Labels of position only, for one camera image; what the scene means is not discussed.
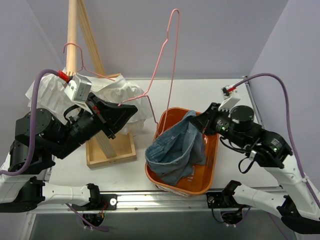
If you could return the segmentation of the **pink wire hanger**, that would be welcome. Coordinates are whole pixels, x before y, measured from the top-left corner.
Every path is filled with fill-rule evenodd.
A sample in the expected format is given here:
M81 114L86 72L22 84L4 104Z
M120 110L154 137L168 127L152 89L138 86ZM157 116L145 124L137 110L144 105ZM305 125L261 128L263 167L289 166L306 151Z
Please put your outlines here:
M101 78L103 78L103 79L108 79L108 80L110 80L110 81L112 81L112 82L115 82L115 81L116 81L116 80L115 80L115 77L107 77L107 76L102 75L102 74L99 74L99 73L97 73L97 72L88 70L88 69L85 67L85 62L84 62L84 57L83 57L83 50L82 50L82 48L81 48L77 43L73 43L73 42L67 42L67 43L65 43L64 46L63 46L63 53L65 52L66 47L69 46L69 45L75 46L75 47L77 47L77 48L80 50L80 59L81 59L81 69L80 69L80 71L85 70L86 72L89 72L89 73L91 73L91 74L94 74L95 76L101 77Z
M171 80L170 80L170 87L169 87L169 93L168 93L168 98L167 98L166 109L165 109L165 112L164 112L165 113L164 122L163 122L163 125L162 125L162 129L161 129L160 135L162 135L163 132L165 131L165 125L166 125L166 122L167 122L168 110L169 110L169 106L170 106L170 101L171 101L171 96L172 96L172 89L173 89L173 82L174 82L175 71L176 71L176 61L177 61L179 32L180 32L180 19L181 19L180 10L178 8L174 8L172 10L171 14L170 14L170 17L169 17L169 20L168 20L168 25L167 25L167 28L166 28L166 38L165 38L165 40L164 40L164 42L163 42L163 44L161 46L161 49L160 49L160 52L159 52L159 55L158 55L158 58L157 58L157 62L155 64L155 67L154 67L154 70L153 70L153 73L152 73L152 76L151 76L151 79L150 79L150 82L149 82L149 85L148 85L146 91L144 93L142 93L141 95L138 95L138 96L133 97L133 98L128 98L128 99L123 100L122 102L120 102L118 104L118 106L121 106L124 103L127 103L129 101L133 101L133 100L137 100L137 99L141 99L141 98L147 98L149 106L150 106L150 109L151 109L151 113L152 113L152 116L153 116L153 120L156 123L156 131L159 130L159 123L156 120L154 108L153 108L151 99L149 97L149 91L150 91L150 89L151 89L151 87L153 85L153 82L155 80L156 73L157 73L157 70L158 70L158 67L159 67L159 64L160 64L160 61L161 61L165 46L167 45L167 43L168 43L168 41L170 39L170 28L171 28L172 21L173 21L175 13L177 15L177 18L176 18L175 46L174 46L174 54L173 54L173 60L172 60L172 74L171 74Z

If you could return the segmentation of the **pink wire hanger front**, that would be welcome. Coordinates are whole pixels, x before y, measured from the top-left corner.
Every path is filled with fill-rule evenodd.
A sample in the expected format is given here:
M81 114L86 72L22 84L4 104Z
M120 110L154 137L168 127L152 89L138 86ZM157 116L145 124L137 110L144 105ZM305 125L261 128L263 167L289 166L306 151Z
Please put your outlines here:
M150 82L149 82L149 85L148 85L146 91L144 93L142 93L141 95L138 95L138 96L133 97L133 98L128 98L128 99L123 100L122 102L120 102L118 104L118 106L121 106L124 103L127 103L129 101L133 101L133 100L137 100L137 99L141 99L141 98L147 98L149 106L150 106L150 109L151 109L151 113L152 113L152 116L153 116L153 120L156 123L156 131L159 130L159 123L156 120L154 108L153 108L151 99L149 97L149 91L150 91L150 89L151 89L151 87L153 85L153 82L155 80L156 73L157 73L157 70L158 70L158 67L159 67L159 64L160 64L160 61L161 61L165 46L167 45L167 43L168 43L168 41L170 39L170 28L171 28L172 21L173 21L175 13L177 15L177 18L176 18L175 46L174 46L174 54L173 54L173 60L172 60L172 74L171 74L171 80L170 80L170 87L169 87L169 93L168 93L168 98L167 98L166 109L165 109L165 112L164 112L165 113L164 122L163 122L163 125L162 125L162 129L161 129L160 135L162 135L163 132L165 131L165 125L166 125L166 122L167 122L168 110L169 110L169 106L170 106L170 101L171 101L171 96L172 96L172 89L173 89L173 82L174 82L175 71L176 71L176 61L177 61L179 32L180 32L180 19L181 19L180 10L178 8L174 8L172 10L171 14L170 14L170 17L169 17L169 20L168 20L168 25L167 25L167 28L166 28L166 38L165 38L165 40L164 40L164 42L163 42L163 44L161 46L161 49L160 49L160 52L159 52L159 55L158 55L158 58L157 58L157 62L155 64L155 67L154 67L154 70L153 70L153 73L152 73L152 76L151 76L151 79L150 79Z

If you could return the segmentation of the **white pleated skirt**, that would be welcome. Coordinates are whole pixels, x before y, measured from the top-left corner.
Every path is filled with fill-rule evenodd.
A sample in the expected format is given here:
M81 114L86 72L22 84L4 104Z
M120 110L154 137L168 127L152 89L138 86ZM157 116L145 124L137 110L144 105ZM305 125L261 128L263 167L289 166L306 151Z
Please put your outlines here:
M137 107L137 112L119 131L121 134L126 135L130 131L142 129L144 122L153 117L147 97L134 99L134 97L144 93L144 90L137 83L126 80L123 75L119 75L113 80L93 76L87 76L86 78L92 83L90 91L101 100L120 104L131 99L127 104ZM50 110L55 117L65 124L67 121L63 117L63 113L73 105L65 93L65 86L60 78L54 74L47 74L41 78L37 96L38 108Z

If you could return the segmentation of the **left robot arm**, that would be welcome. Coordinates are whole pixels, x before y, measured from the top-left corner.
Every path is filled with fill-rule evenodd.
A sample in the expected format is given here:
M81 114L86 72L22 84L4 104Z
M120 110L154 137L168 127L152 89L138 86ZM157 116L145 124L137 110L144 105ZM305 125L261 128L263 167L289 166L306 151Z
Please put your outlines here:
M39 180L38 175L55 165L54 158L64 159L99 132L114 139L138 108L107 102L93 93L85 108L69 116L77 108L72 105L65 110L66 123L45 108L32 109L16 121L14 141L0 169L2 213L28 212L46 204L71 204L83 210L102 207L97 185L53 185Z

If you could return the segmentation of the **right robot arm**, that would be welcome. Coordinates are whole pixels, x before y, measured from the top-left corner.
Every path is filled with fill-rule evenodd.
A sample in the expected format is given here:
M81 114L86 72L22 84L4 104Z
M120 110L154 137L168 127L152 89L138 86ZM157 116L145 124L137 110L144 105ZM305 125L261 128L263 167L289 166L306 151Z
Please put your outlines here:
M235 144L234 151L264 168L285 191L284 195L276 195L231 180L221 192L223 203L255 207L280 218L297 233L319 234L320 207L316 201L320 194L300 173L298 158L285 139L255 123L254 110L249 106L223 111L219 107L212 103L197 116L195 123L200 132L207 136L219 134L222 140Z

